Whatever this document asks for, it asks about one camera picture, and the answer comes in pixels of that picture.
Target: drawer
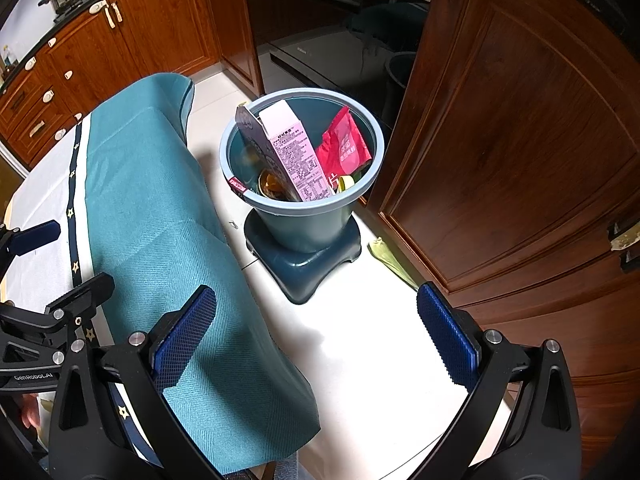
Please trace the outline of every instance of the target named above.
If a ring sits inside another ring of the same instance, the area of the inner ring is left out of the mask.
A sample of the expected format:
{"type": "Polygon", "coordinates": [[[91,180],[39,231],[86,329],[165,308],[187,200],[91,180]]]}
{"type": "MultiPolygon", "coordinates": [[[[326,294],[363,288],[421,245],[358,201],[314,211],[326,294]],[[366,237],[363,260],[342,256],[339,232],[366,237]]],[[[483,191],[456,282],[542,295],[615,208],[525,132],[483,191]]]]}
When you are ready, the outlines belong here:
{"type": "Polygon", "coordinates": [[[49,134],[49,139],[47,139],[47,142],[44,143],[44,146],[42,146],[40,148],[40,151],[36,153],[36,155],[31,159],[29,166],[33,169],[33,167],[42,160],[42,157],[47,155],[47,153],[49,153],[49,151],[58,143],[58,141],[61,140],[64,135],[68,134],[69,130],[71,130],[74,126],[76,126],[76,120],[74,118],[71,118],[67,120],[66,123],[63,123],[63,125],[60,126],[55,132],[49,134]],[[60,131],[62,137],[57,139],[56,133],[58,131],[60,131]]]}
{"type": "Polygon", "coordinates": [[[27,164],[73,117],[61,100],[35,105],[9,137],[9,146],[27,164]]]}
{"type": "Polygon", "coordinates": [[[39,73],[38,65],[32,70],[22,72],[17,80],[9,83],[6,94],[0,100],[0,118],[6,125],[9,136],[31,107],[41,101],[44,93],[50,88],[50,84],[47,84],[39,73]]]}

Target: wooden cabinet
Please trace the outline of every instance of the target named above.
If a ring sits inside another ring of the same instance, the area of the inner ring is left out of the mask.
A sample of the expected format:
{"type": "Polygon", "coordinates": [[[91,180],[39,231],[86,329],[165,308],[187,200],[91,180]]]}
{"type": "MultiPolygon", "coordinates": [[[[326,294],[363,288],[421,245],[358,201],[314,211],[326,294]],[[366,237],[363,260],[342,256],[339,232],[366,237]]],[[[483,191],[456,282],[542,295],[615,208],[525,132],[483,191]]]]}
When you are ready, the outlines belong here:
{"type": "Polygon", "coordinates": [[[42,66],[34,64],[30,70],[22,70],[0,100],[0,126],[5,138],[20,123],[27,112],[51,86],[42,66]]]}
{"type": "Polygon", "coordinates": [[[138,79],[191,75],[219,59],[206,0],[102,0],[47,39],[36,64],[0,96],[0,134],[29,167],[55,144],[56,131],[138,79]],[[45,106],[41,98],[53,89],[45,106]]]}
{"type": "Polygon", "coordinates": [[[75,124],[71,112],[60,97],[52,89],[48,92],[52,96],[51,100],[35,105],[9,137],[10,146],[28,164],[32,164],[46,144],[53,145],[56,142],[57,131],[66,131],[75,124]]]}
{"type": "Polygon", "coordinates": [[[246,0],[209,0],[225,66],[254,94],[264,94],[246,0]]]}
{"type": "Polygon", "coordinates": [[[66,89],[74,115],[87,115],[141,76],[106,1],[96,14],[86,11],[69,23],[38,57],[66,89]]]}
{"type": "Polygon", "coordinates": [[[640,398],[640,271],[607,238],[639,146],[640,65],[579,0],[432,0],[367,205],[454,306],[561,343],[585,470],[640,398]]]}
{"type": "Polygon", "coordinates": [[[205,0],[109,0],[140,73],[191,74],[217,61],[205,0]]]}

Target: blue gripper pad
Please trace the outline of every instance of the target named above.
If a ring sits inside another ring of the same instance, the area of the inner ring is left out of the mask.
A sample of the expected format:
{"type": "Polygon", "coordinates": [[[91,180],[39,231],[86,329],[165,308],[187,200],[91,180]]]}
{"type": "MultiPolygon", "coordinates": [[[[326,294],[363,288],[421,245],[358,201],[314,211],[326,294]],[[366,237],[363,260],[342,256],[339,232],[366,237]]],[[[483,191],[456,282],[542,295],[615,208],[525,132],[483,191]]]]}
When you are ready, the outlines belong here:
{"type": "Polygon", "coordinates": [[[161,392],[178,383],[191,356],[216,316],[216,295],[201,285],[189,298],[168,333],[152,349],[154,385],[161,392]]]}
{"type": "Polygon", "coordinates": [[[465,333],[453,309],[431,282],[418,289],[418,314],[447,367],[451,380],[470,392],[478,382],[480,347],[465,333]]]}
{"type": "Polygon", "coordinates": [[[60,236],[60,224],[49,220],[25,231],[17,232],[9,243],[9,251],[16,256],[23,256],[38,247],[55,242],[60,236]]]}

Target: teal cloth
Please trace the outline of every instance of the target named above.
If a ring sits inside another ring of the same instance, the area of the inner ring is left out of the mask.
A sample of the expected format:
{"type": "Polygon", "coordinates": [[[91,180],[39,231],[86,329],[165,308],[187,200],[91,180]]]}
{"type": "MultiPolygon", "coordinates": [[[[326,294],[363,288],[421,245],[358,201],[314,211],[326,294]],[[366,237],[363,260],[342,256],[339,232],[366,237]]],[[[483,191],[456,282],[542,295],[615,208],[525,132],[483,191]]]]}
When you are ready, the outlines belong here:
{"type": "Polygon", "coordinates": [[[164,396],[224,474],[292,455],[319,421],[311,387],[271,339],[186,148],[192,99],[189,79],[157,74],[96,108],[85,200],[94,272],[116,283],[103,306],[116,342],[151,329],[200,284],[215,291],[216,319],[164,396]]]}

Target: black countertop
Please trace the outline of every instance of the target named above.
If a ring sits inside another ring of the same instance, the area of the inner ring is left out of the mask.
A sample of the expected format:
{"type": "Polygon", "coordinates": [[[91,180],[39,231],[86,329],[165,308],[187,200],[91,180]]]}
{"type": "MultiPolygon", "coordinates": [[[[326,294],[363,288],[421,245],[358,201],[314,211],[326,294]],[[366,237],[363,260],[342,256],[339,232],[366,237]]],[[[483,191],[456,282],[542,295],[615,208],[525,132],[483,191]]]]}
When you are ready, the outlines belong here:
{"type": "Polygon", "coordinates": [[[62,30],[62,28],[68,25],[69,22],[71,22],[73,19],[75,19],[80,14],[85,12],[95,2],[99,2],[99,1],[100,0],[87,0],[82,5],[73,9],[71,12],[68,12],[62,20],[60,20],[57,23],[53,23],[49,31],[42,38],[40,38],[40,41],[36,43],[36,45],[29,51],[29,53],[22,58],[20,63],[18,63],[18,65],[11,70],[4,84],[0,87],[0,94],[3,94],[6,91],[8,86],[11,84],[11,81],[22,71],[22,69],[24,69],[24,66],[27,63],[27,61],[30,60],[33,56],[35,56],[37,51],[39,51],[47,43],[47,41],[49,41],[49,39],[52,36],[54,36],[58,31],[62,30]]]}

